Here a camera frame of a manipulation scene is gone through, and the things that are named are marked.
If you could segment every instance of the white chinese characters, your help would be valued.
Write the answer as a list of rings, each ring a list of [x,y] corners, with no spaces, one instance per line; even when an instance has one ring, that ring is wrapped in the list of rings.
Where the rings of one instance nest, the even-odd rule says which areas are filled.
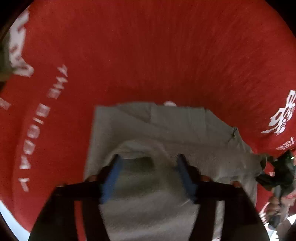
[[[26,9],[10,27],[9,60],[15,69],[14,74],[30,77],[34,69],[22,58],[22,49],[25,43],[26,29],[24,24],[29,20],[29,11]]]
[[[277,147],[277,150],[286,150],[287,148],[289,148],[290,146],[294,145],[295,141],[294,141],[295,137],[291,137],[291,139],[287,142],[285,142],[283,145],[280,145],[279,147]]]
[[[279,135],[285,130],[286,123],[292,118],[293,112],[295,110],[295,99],[296,92],[290,90],[290,93],[286,100],[286,106],[284,108],[279,108],[277,113],[270,118],[270,123],[268,124],[268,126],[273,128],[263,131],[263,134],[274,131],[276,135]]]

